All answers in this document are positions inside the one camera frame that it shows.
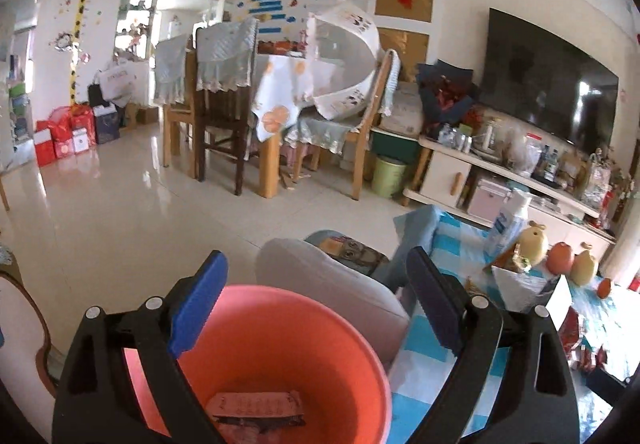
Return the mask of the white silver foil bag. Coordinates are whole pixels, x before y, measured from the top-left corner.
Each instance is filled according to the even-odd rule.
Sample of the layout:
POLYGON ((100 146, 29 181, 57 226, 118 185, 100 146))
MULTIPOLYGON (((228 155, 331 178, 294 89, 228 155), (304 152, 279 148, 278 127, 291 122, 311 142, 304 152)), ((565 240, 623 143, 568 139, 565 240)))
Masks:
POLYGON ((509 312, 528 313, 533 309, 536 314, 549 317, 556 330, 561 329, 572 304, 570 287, 563 275, 545 279, 497 266, 491 268, 491 274, 509 312))

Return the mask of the dining table with white cloth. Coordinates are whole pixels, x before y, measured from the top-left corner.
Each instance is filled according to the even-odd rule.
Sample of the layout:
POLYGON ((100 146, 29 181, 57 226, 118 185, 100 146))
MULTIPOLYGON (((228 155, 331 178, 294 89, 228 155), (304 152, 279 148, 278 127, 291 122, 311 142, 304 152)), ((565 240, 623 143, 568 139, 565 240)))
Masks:
POLYGON ((329 84, 337 66, 303 57, 258 54, 253 76, 252 111, 259 147, 259 191, 266 199, 278 193, 282 131, 312 106, 312 96, 329 84))

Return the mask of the blue checkered tablecloth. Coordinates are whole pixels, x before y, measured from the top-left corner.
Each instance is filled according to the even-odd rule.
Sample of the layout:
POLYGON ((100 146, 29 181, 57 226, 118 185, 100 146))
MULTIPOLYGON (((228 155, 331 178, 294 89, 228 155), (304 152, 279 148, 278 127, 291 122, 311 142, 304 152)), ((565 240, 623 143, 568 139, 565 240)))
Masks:
POLYGON ((560 330, 509 312, 488 274, 484 230, 442 211, 427 255, 466 292, 464 346, 437 341, 416 295, 390 369, 393 443, 634 443, 639 438, 639 297, 570 287, 560 330))

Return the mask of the pink plastic trash bucket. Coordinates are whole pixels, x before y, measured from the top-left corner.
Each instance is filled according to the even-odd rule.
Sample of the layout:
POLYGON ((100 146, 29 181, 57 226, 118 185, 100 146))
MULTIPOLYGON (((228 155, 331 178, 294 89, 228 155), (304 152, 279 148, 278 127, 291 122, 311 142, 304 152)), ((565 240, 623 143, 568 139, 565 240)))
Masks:
POLYGON ((142 424, 167 443, 219 443, 205 407, 220 393, 297 393, 303 424, 281 443, 382 443, 390 385, 378 355, 341 315, 284 289, 231 285, 195 318, 180 357, 124 352, 142 424))

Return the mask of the white mesh food cover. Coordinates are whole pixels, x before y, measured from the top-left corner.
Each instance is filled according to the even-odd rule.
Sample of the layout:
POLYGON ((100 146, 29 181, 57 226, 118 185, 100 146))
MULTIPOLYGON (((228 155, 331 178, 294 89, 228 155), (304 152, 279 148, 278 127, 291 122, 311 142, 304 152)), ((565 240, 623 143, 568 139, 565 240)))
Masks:
POLYGON ((342 121, 367 107, 381 42, 374 20, 350 0, 311 14, 306 60, 311 101, 328 121, 342 121))

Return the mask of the red gift bags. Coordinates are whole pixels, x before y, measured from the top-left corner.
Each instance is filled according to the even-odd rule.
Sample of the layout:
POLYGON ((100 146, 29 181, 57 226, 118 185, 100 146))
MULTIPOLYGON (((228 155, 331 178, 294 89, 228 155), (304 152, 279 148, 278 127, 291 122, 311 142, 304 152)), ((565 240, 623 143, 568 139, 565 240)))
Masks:
POLYGON ((86 104, 56 108, 47 120, 36 123, 34 145, 38 167, 78 155, 97 144, 94 115, 86 104))

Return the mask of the red snack packet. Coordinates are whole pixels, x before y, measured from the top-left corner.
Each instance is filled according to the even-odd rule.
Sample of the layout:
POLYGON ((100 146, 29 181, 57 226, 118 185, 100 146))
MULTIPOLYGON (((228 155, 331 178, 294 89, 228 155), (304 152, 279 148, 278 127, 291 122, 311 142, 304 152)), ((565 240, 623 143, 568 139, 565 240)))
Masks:
POLYGON ((208 416, 222 424, 299 427, 306 424, 302 400, 290 392, 219 392, 205 405, 208 416))

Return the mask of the dark wooden chair with cover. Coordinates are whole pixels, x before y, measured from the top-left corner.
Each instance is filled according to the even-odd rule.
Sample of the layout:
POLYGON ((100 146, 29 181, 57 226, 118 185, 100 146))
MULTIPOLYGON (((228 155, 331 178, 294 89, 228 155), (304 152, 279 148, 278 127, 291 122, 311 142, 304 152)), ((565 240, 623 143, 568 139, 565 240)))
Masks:
POLYGON ((204 181, 206 153, 235 163, 234 193, 244 186, 254 97, 258 21, 218 22, 196 34, 195 175, 204 181))

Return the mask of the small orange tangerine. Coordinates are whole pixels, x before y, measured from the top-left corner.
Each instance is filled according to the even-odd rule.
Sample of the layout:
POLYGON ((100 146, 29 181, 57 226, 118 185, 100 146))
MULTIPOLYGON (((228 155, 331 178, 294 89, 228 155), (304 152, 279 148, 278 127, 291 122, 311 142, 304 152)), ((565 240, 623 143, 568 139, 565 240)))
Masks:
POLYGON ((603 278, 599 283, 597 296, 600 297, 600 299, 606 299, 611 294, 611 290, 612 280, 609 278, 603 278))

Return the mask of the left yellow pear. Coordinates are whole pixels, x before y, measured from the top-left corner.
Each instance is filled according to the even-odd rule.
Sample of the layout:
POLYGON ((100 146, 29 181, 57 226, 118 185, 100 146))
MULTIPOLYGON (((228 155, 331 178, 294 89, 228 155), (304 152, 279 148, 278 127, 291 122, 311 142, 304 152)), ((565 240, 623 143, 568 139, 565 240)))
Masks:
POLYGON ((538 265, 549 250, 549 242, 546 235, 546 227, 534 221, 528 222, 525 228, 518 236, 518 253, 527 260, 531 267, 538 265))

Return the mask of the black flat screen television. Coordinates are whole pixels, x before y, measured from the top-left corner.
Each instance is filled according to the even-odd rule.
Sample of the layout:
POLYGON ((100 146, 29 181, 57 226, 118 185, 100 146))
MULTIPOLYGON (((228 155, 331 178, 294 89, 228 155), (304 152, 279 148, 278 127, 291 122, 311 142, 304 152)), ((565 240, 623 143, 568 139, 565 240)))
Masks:
POLYGON ((492 8, 480 101, 586 153, 610 144, 618 78, 533 23, 492 8))

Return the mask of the green waste bin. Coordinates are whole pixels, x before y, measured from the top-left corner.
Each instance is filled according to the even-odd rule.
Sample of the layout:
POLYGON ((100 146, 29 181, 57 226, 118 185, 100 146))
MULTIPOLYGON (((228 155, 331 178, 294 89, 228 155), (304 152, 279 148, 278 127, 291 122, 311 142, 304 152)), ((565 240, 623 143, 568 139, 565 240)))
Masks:
POLYGON ((373 192, 383 198, 391 198, 399 193, 404 185, 407 165, 399 160, 377 156, 371 188, 373 192))

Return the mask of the pink storage box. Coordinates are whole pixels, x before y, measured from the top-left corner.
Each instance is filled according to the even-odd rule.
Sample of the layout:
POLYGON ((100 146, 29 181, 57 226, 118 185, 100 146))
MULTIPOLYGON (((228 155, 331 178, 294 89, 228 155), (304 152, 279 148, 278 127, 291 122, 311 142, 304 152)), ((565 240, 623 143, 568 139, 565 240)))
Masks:
POLYGON ((511 196, 507 185, 486 177, 477 178, 466 211, 469 215, 492 223, 511 196))

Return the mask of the red apple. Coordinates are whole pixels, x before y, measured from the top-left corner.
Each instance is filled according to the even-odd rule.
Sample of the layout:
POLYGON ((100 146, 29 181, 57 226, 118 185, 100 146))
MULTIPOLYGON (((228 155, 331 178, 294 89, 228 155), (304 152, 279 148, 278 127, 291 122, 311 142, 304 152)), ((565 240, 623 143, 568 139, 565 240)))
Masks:
POLYGON ((566 275, 574 262, 573 248, 564 241, 552 245, 546 257, 546 268, 553 275, 566 275))

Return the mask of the wooden dining chair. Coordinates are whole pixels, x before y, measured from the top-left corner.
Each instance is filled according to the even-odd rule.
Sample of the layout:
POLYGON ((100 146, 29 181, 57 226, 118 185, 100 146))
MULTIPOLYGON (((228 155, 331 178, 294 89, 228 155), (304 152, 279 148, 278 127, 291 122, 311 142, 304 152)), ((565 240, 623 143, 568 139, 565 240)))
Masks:
POLYGON ((352 168, 352 199, 360 199, 370 132, 376 117, 390 112, 393 107, 400 68, 401 62, 396 50, 387 49, 375 73, 366 107, 350 118, 329 121, 322 119, 317 111, 303 111, 299 115, 295 125, 285 135, 285 141, 295 148, 292 170, 294 183, 302 176, 307 146, 314 148, 310 169, 315 171, 318 169, 322 150, 340 155, 347 144, 353 144, 355 159, 352 168))

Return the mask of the right yellow pear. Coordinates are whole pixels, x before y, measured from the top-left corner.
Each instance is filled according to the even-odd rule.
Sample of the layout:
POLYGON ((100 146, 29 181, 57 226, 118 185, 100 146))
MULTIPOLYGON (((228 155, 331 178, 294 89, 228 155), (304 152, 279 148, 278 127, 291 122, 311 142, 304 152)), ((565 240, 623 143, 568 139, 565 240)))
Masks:
POLYGON ((597 273, 598 261, 591 254, 590 245, 585 245, 581 253, 574 257, 572 268, 570 269, 570 280, 577 287, 583 287, 593 279, 597 273))

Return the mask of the white milk bottle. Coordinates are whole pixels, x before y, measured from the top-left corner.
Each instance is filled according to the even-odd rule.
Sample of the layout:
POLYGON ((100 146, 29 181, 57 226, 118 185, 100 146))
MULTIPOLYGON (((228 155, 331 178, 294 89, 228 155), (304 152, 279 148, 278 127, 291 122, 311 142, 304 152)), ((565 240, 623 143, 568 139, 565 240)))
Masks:
POLYGON ((528 222, 528 208, 532 196, 515 189, 500 209, 488 231, 484 253, 491 259, 502 254, 516 242, 528 222))

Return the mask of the yellow pear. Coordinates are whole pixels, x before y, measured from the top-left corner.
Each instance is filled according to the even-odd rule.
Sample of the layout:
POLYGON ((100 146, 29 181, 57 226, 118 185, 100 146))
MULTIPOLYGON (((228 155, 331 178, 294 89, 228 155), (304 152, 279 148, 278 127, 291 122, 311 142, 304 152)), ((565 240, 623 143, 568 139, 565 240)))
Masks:
POLYGON ((585 245, 581 253, 574 257, 572 268, 570 269, 570 280, 577 287, 583 287, 593 279, 597 273, 598 261, 591 254, 590 245, 585 245))
POLYGON ((546 235, 546 227, 534 221, 528 222, 525 228, 518 236, 518 253, 527 260, 531 267, 538 265, 549 250, 549 242, 546 235))

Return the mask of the blue folded towel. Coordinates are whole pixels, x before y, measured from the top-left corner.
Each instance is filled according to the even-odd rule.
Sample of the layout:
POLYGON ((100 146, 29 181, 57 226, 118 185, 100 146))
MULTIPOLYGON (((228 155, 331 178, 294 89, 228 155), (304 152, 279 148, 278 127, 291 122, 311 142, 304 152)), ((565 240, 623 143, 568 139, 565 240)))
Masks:
POLYGON ((392 258, 380 266, 371 277, 396 293, 408 283, 406 260, 414 247, 421 247, 426 253, 432 249, 436 227, 442 216, 442 209, 433 204, 424 205, 409 213, 394 218, 394 226, 399 245, 392 258))

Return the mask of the white tv cabinet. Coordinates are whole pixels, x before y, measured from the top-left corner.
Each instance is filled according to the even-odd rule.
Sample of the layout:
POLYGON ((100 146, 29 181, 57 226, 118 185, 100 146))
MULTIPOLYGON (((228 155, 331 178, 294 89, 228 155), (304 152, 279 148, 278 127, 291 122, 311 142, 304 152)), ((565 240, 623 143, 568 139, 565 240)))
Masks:
POLYGON ((564 242, 576 253, 586 243, 601 261, 616 239, 590 224, 599 212, 569 193, 518 175, 506 167, 421 138, 416 173, 402 199, 434 204, 478 226, 489 227, 514 191, 530 196, 528 218, 546 227, 550 245, 564 242))

